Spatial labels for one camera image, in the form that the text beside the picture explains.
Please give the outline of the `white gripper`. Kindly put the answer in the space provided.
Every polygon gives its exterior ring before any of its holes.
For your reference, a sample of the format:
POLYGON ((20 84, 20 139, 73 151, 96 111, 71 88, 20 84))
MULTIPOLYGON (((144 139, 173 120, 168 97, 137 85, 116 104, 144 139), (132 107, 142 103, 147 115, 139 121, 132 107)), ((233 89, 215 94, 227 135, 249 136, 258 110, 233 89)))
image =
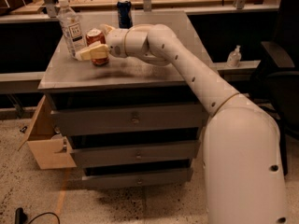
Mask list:
POLYGON ((106 37, 106 44, 93 43, 89 47, 79 50, 75 58, 78 61, 88 61, 95 59, 105 59, 110 54, 114 57, 126 58, 125 51, 125 37, 128 29, 115 29, 115 27, 108 24, 101 24, 100 30, 106 37))

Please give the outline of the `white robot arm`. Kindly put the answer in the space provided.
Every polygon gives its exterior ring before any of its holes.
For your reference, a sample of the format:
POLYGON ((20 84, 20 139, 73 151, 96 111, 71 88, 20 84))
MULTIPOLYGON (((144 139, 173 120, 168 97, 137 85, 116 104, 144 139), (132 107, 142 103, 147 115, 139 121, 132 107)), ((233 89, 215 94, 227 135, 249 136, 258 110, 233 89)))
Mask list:
POLYGON ((201 135, 208 224, 287 224, 280 132, 274 119, 199 60, 163 24, 104 28, 79 61, 136 57, 173 64, 208 113, 201 135))

